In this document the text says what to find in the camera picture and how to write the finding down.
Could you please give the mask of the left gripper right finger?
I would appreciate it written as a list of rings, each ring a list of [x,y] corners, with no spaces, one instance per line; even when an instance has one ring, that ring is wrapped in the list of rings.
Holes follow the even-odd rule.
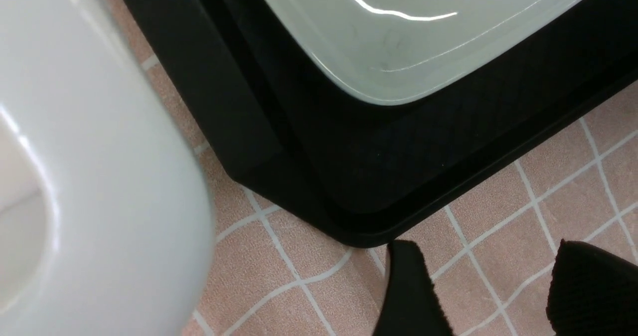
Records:
[[[561,240],[547,318],[557,336],[636,336],[638,268],[584,241]]]

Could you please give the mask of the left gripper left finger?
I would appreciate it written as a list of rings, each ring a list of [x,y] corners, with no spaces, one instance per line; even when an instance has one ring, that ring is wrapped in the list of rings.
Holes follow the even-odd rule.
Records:
[[[387,246],[386,289],[374,336],[452,336],[453,329],[415,241]]]

